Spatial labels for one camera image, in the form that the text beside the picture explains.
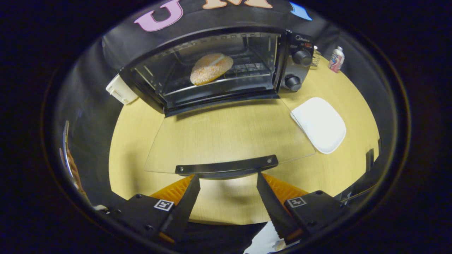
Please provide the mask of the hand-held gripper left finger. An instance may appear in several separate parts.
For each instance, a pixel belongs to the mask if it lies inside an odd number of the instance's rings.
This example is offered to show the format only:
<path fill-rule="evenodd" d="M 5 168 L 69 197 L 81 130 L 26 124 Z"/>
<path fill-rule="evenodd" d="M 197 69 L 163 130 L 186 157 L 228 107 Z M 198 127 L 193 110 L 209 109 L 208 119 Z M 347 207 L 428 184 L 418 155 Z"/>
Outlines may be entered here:
<path fill-rule="evenodd" d="M 182 238 L 200 189 L 199 177 L 190 175 L 152 195 L 136 194 L 107 215 L 142 237 L 174 244 Z"/>

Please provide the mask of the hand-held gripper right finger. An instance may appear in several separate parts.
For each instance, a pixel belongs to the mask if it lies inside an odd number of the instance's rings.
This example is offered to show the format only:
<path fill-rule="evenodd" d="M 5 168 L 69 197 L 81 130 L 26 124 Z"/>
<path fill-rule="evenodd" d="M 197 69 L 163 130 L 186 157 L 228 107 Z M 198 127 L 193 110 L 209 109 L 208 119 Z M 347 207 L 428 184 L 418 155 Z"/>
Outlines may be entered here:
<path fill-rule="evenodd" d="M 286 244 L 310 238 L 349 213 L 348 206 L 322 190 L 308 193 L 267 174 L 258 173 L 256 187 Z"/>

